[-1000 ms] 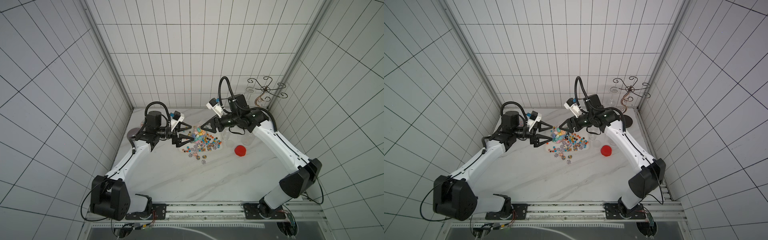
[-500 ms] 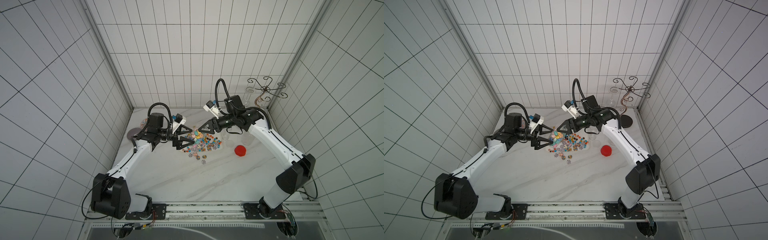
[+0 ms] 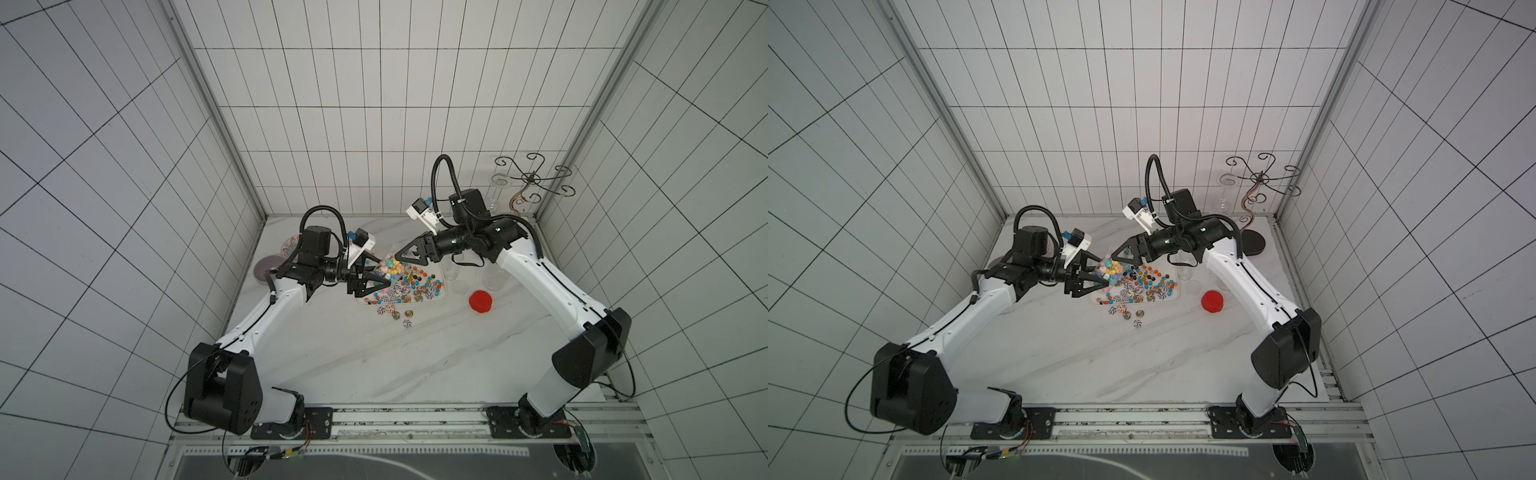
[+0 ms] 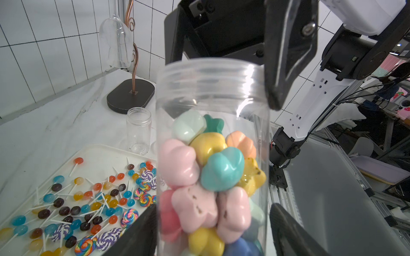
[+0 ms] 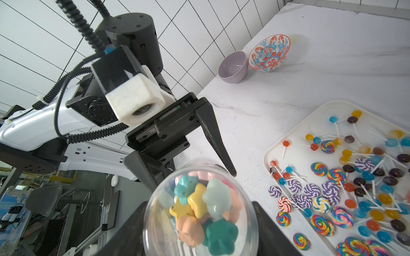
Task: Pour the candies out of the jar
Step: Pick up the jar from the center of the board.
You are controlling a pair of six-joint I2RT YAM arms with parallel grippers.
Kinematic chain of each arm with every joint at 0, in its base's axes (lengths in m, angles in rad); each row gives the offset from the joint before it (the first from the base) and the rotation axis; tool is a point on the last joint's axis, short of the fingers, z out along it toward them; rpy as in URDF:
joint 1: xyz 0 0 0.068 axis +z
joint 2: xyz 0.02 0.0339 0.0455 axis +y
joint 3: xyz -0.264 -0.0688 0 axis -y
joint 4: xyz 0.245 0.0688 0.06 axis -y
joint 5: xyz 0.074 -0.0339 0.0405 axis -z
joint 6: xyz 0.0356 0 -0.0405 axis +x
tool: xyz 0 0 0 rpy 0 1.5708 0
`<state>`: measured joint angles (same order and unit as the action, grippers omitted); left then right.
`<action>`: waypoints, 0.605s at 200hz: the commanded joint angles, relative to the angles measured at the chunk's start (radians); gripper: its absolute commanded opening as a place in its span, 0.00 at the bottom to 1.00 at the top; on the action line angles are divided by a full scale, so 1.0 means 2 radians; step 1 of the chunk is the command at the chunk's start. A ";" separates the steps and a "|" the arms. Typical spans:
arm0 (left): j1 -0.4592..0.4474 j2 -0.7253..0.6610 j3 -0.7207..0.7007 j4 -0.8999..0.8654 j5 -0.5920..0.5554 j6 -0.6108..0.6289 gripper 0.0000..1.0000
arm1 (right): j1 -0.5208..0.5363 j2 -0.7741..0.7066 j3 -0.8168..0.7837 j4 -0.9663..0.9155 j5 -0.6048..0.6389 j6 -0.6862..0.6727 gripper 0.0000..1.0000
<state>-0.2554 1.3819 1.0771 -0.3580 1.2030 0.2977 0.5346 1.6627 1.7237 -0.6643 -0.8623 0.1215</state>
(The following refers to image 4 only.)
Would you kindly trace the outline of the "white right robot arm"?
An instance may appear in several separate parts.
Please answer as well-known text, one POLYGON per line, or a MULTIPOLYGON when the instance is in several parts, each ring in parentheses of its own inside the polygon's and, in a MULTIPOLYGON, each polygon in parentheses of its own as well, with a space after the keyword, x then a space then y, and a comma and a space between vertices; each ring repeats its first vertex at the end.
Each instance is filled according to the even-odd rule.
MULTIPOLYGON (((287 187, 283 170, 330 114, 341 93, 375 71, 409 31, 409 1, 324 1, 342 21, 325 47, 312 88, 295 117, 273 136, 270 183, 287 187)), ((264 66, 271 109, 318 46, 318 1, 181 1, 164 21, 167 64, 225 57, 264 66)))

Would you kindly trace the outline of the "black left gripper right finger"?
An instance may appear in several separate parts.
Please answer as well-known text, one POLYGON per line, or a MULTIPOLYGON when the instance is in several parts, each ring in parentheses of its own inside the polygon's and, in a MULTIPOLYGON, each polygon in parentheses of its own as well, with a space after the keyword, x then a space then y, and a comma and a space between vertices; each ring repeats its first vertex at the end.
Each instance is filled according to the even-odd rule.
POLYGON ((273 243, 278 256, 327 256, 328 253, 279 204, 270 210, 273 243))

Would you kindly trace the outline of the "clear lollipop jar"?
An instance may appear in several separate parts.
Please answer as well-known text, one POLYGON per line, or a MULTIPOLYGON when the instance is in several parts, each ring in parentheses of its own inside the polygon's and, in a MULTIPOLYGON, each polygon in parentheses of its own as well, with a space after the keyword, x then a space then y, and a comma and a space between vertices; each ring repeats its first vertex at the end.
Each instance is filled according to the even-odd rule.
POLYGON ((134 107, 127 112, 128 149, 138 155, 146 155, 151 141, 151 112, 143 107, 134 107))

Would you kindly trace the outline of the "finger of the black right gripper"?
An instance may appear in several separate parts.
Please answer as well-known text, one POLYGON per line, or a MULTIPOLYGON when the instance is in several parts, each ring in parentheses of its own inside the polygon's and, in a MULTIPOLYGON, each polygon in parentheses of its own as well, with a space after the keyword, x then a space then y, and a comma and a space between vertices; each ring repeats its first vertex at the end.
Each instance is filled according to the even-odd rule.
POLYGON ((264 82, 272 110, 317 53, 317 1, 265 1, 264 82))

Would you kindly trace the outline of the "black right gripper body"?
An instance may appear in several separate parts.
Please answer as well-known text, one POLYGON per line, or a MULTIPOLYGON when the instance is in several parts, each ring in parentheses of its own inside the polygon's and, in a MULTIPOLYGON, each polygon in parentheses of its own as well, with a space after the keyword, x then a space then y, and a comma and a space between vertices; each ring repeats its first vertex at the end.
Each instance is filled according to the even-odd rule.
POLYGON ((264 64, 263 1, 180 1, 164 20, 165 62, 182 57, 264 64))

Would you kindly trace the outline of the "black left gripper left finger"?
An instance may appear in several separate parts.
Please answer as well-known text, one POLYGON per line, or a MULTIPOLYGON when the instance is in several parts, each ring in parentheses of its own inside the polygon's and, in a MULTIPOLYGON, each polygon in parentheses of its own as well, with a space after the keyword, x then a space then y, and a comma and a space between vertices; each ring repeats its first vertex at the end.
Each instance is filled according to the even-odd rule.
POLYGON ((150 205, 104 256, 153 256, 158 242, 157 205, 150 205))

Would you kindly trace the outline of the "jar of pastel candies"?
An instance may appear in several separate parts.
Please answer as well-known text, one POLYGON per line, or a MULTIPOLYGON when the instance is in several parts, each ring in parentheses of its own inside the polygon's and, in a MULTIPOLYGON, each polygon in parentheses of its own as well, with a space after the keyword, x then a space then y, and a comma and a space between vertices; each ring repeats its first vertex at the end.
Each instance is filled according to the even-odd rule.
POLYGON ((265 256, 269 108, 264 70, 203 58, 156 85, 159 256, 265 256))

